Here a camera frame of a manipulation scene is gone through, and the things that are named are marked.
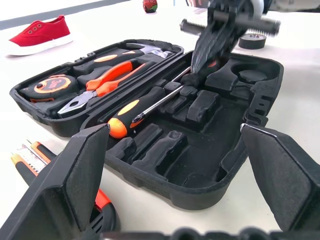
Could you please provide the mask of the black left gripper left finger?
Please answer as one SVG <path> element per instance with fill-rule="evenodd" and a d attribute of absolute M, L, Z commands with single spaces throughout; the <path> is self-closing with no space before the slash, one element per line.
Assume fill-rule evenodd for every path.
<path fill-rule="evenodd" d="M 109 137 L 107 124 L 75 134 L 35 178 L 0 228 L 0 240 L 75 240 L 89 224 Z"/>

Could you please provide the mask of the red green strawberry toy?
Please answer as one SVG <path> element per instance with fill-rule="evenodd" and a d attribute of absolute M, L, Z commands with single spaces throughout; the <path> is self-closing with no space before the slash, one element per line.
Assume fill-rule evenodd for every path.
<path fill-rule="evenodd" d="M 142 0 L 143 9 L 146 13 L 155 13 L 158 8 L 157 0 Z"/>

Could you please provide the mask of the black orange handled hammer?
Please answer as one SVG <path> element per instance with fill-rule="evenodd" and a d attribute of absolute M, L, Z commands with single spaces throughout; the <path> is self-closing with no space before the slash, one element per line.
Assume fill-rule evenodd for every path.
<path fill-rule="evenodd" d="M 133 49 L 124 51 L 121 53 L 109 54 L 98 57 L 94 60 L 90 60 L 81 65 L 77 65 L 73 67 L 74 74 L 76 76 L 87 75 L 90 74 L 95 68 L 103 67 L 103 66 L 115 66 L 119 63 L 125 62 L 130 59 L 134 59 L 145 55 L 153 50 L 161 50 L 161 48 L 156 47 L 154 45 L 141 44 L 141 43 L 127 43 L 128 47 L 139 47 L 139 49 Z"/>

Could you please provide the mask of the black tape roll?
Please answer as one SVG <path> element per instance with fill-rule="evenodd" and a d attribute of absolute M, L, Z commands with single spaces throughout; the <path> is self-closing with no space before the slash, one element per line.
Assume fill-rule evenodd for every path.
<path fill-rule="evenodd" d="M 248 50 L 258 50 L 265 47 L 267 37 L 258 33 L 246 33 L 240 37 L 238 46 Z"/>

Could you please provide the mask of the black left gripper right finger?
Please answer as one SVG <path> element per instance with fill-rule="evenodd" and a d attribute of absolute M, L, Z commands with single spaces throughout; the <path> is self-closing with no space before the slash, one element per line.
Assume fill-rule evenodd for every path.
<path fill-rule="evenodd" d="M 289 135 L 243 123 L 256 183 L 282 231 L 320 231 L 320 164 Z"/>

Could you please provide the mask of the black plastic tool case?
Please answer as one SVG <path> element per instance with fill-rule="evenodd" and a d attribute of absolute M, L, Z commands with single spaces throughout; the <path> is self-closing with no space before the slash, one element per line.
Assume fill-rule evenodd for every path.
<path fill-rule="evenodd" d="M 58 111 L 86 91 L 89 80 L 113 66 L 101 66 L 76 76 L 74 66 L 96 58 L 139 49 L 127 43 L 152 45 L 173 52 L 167 58 L 152 53 L 132 58 L 151 63 L 141 74 L 119 85 L 104 97 L 94 97 L 65 117 Z M 169 85 L 191 64 L 192 53 L 164 41 L 128 39 L 90 52 L 31 77 L 10 90 L 20 109 L 61 137 L 107 123 L 119 110 L 146 95 L 153 87 L 169 94 Z M 124 138 L 109 137 L 105 163 L 137 187 L 144 187 L 185 210 L 203 210 L 215 205 L 247 158 L 240 125 L 265 126 L 283 80 L 283 66 L 272 59 L 229 53 L 219 69 L 205 76 L 198 87 L 186 86 L 148 115 Z M 53 101 L 30 102 L 20 90 L 54 75 L 77 80 L 79 91 Z"/>

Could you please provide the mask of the small silver metal tool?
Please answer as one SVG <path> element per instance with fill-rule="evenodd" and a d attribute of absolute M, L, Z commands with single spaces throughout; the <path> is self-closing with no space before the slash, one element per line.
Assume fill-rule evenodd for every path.
<path fill-rule="evenodd" d="M 162 51 L 161 49 L 154 49 L 149 52 L 149 54 L 154 54 L 160 58 L 166 59 L 167 57 L 170 57 L 174 55 L 175 53 L 171 51 Z"/>

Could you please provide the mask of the orange handled pliers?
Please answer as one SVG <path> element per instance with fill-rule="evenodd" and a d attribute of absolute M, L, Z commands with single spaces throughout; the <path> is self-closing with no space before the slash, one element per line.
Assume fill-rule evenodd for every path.
<path fill-rule="evenodd" d="M 92 98 L 109 94 L 119 85 L 143 73 L 151 65 L 151 63 L 141 64 L 136 59 L 131 59 L 113 66 L 100 77 L 89 80 L 86 83 L 86 91 L 73 98 L 57 114 L 61 118 L 73 114 L 82 109 Z"/>

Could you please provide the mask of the black orange tape measure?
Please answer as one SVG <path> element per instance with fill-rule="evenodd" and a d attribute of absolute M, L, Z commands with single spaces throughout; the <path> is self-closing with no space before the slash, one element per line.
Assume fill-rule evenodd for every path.
<path fill-rule="evenodd" d="M 80 90 L 77 80 L 70 75 L 52 75 L 21 89 L 20 94 L 32 103 L 50 102 Z"/>

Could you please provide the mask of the red canvas shoe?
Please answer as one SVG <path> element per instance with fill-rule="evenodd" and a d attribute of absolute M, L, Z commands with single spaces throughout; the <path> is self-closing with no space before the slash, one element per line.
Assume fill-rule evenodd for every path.
<path fill-rule="evenodd" d="M 7 55 L 29 56 L 73 41 L 64 15 L 52 21 L 36 20 L 4 45 Z"/>

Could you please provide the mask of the black orange screwdriver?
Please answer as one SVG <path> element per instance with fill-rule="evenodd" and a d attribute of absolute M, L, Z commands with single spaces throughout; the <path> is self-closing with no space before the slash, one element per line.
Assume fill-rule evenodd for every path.
<path fill-rule="evenodd" d="M 213 73 L 219 69 L 220 66 L 220 60 L 215 59 L 209 62 L 209 64 L 203 68 L 199 73 L 186 73 L 181 75 L 180 80 L 180 86 L 175 89 L 170 94 L 167 94 L 166 96 L 162 97 L 160 100 L 155 102 L 153 105 L 150 105 L 148 108 L 146 108 L 144 111 L 139 113 L 135 118 L 132 119 L 132 124 L 138 124 L 139 122 L 143 121 L 146 116 L 150 115 L 155 109 L 160 107 L 162 104 L 173 98 L 183 87 L 186 86 L 192 86 L 192 87 L 198 87 L 203 83 L 205 80 L 205 77 L 209 73 Z"/>
<path fill-rule="evenodd" d="M 177 80 L 190 70 L 191 67 L 189 66 L 169 82 L 169 85 L 174 87 L 174 90 L 170 93 L 167 94 L 163 87 L 154 86 L 144 96 L 125 105 L 108 121 L 110 136 L 115 139 L 122 139 L 132 133 L 150 113 L 173 98 L 183 88 L 183 85 Z"/>

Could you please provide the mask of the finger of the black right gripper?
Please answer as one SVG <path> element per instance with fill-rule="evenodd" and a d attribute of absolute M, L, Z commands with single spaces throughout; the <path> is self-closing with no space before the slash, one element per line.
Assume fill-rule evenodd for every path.
<path fill-rule="evenodd" d="M 217 52 L 218 55 L 230 53 L 236 46 L 239 38 L 246 33 L 246 29 L 236 30 L 224 41 L 222 48 Z"/>
<path fill-rule="evenodd" d="M 215 57 L 224 52 L 226 46 L 227 28 L 221 27 L 214 30 L 213 27 L 205 27 L 201 32 L 191 60 L 191 72 L 198 73 Z"/>

